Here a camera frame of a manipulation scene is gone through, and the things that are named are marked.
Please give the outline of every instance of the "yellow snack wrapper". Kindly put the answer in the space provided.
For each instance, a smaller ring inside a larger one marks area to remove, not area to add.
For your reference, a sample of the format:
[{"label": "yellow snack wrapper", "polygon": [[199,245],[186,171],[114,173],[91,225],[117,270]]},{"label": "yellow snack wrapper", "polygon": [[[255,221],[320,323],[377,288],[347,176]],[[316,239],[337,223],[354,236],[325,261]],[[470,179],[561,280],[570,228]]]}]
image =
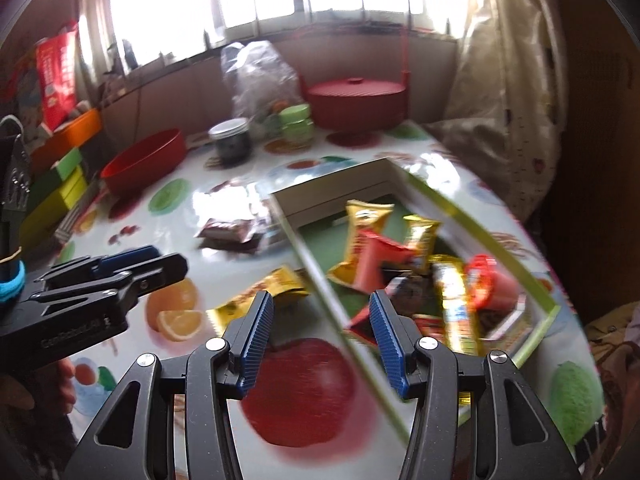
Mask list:
[{"label": "yellow snack wrapper", "polygon": [[417,269],[426,271],[429,268],[429,258],[433,254],[436,232],[441,222],[418,215],[405,216],[403,220],[407,222],[409,227],[404,244],[416,253],[415,266]]},{"label": "yellow snack wrapper", "polygon": [[[478,320],[466,292],[464,263],[453,256],[430,258],[433,283],[442,297],[442,317],[447,346],[454,352],[481,355]],[[469,404],[470,394],[460,394],[460,403]]]},{"label": "yellow snack wrapper", "polygon": [[339,285],[351,286],[356,276],[362,240],[360,232],[370,229],[380,234],[388,216],[394,210],[393,204],[370,204],[359,200],[349,200],[346,205],[349,217],[349,231],[344,248],[343,261],[327,272],[327,277]]},{"label": "yellow snack wrapper", "polygon": [[289,306],[299,298],[309,295],[293,270],[287,266],[279,267],[226,303],[207,310],[207,317],[219,335],[222,336],[232,320],[247,313],[255,295],[260,290],[266,290],[273,296],[274,307]]}]

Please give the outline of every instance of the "human hand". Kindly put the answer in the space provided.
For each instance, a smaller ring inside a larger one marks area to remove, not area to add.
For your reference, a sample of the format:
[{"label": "human hand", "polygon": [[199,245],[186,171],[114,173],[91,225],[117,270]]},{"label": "human hand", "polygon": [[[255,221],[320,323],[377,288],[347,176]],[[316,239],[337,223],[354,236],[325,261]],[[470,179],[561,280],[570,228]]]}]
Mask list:
[{"label": "human hand", "polygon": [[[53,390],[49,409],[60,410],[68,415],[76,403],[76,390],[71,381],[76,368],[69,358],[65,358],[56,363],[54,372],[51,377],[53,381],[57,381],[57,385]],[[33,396],[19,381],[9,375],[0,374],[0,404],[32,410],[35,402]]]}]

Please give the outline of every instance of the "fruit-patterned tablecloth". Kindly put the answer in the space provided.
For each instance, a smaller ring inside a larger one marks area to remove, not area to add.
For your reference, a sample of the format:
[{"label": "fruit-patterned tablecloth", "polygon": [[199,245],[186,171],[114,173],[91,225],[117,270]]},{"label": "fruit-patterned tablecloth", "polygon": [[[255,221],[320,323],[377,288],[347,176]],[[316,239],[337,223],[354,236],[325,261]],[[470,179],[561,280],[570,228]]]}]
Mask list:
[{"label": "fruit-patterned tablecloth", "polygon": [[[72,357],[78,371],[74,380],[78,402],[70,416],[76,435],[82,436],[137,356],[144,352],[161,359],[182,355],[216,335],[206,322],[194,330],[204,316],[193,316],[183,320],[186,326],[175,326],[177,321],[171,314],[158,315],[166,305],[204,311],[229,300],[282,264],[301,267],[287,242],[253,256],[201,248],[194,234],[202,225],[200,201],[204,192],[231,178],[241,178],[258,182],[260,192],[267,194],[380,157],[391,158],[424,176],[431,187],[473,216],[562,306],[524,373],[565,440],[579,444],[599,420],[604,404],[589,346],[560,283],[501,200],[410,121],[393,131],[366,136],[318,131],[306,151],[292,151],[284,142],[272,140],[256,147],[247,163],[232,170],[221,170],[215,164],[214,148],[203,146],[137,197],[118,201],[102,193],[76,224],[59,260],[153,244],[162,253],[183,254],[190,270],[183,282],[143,298],[129,313],[128,331]],[[438,164],[447,168],[441,181],[433,171]],[[195,335],[180,340],[182,333],[191,332]],[[260,373],[264,388],[260,395],[249,402],[230,401],[245,478],[397,477],[405,443],[351,363],[342,336],[313,298],[277,313]],[[178,399],[178,478],[186,469],[183,416],[184,403]]]}]

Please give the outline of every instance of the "open cardboard box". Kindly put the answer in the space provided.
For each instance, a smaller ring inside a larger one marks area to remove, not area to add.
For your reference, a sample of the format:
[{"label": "open cardboard box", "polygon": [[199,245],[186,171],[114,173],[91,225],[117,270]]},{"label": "open cardboard box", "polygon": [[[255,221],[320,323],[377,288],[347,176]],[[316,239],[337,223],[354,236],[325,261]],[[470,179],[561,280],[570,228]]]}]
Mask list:
[{"label": "open cardboard box", "polygon": [[[560,307],[555,304],[545,287],[478,222],[423,180],[386,158],[336,171],[271,195],[274,214],[302,260],[314,292],[324,303],[334,325],[343,331],[354,316],[350,289],[340,288],[326,277],[328,266],[342,259],[346,222],[341,221],[340,217],[346,214],[345,204],[352,199],[387,203],[390,198],[398,204],[396,208],[440,220],[440,247],[450,248],[464,261],[478,253],[490,254],[496,259],[502,272],[510,273],[520,283],[526,297],[526,316],[520,319],[520,329],[515,332],[519,336],[511,340],[507,337],[486,350],[502,346],[515,364],[522,366],[544,337]],[[327,234],[328,230],[336,226],[339,228],[340,224],[344,224],[342,234]],[[398,226],[391,229],[395,231],[395,235],[388,233],[388,228],[389,226],[385,228],[383,234],[401,241]],[[337,237],[339,241],[331,241],[331,236]],[[339,246],[338,253],[333,261],[321,262],[326,259],[324,253],[331,244]],[[400,407],[401,401],[388,386],[376,355],[366,345],[354,340],[350,340],[348,346],[384,405],[396,415],[404,413],[399,416],[409,433],[413,411],[407,416],[406,409]],[[461,407],[461,415],[461,420],[468,418],[466,407]]]}]

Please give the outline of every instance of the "green jar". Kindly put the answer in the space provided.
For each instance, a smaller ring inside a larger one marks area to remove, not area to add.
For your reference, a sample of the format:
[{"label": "green jar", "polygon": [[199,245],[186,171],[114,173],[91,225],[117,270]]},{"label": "green jar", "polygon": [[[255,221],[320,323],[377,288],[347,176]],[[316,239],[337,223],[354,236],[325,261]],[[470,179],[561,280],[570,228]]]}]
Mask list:
[{"label": "green jar", "polygon": [[307,104],[290,106],[280,112],[280,131],[284,140],[296,146],[311,144],[314,122],[309,118],[311,107]]}]

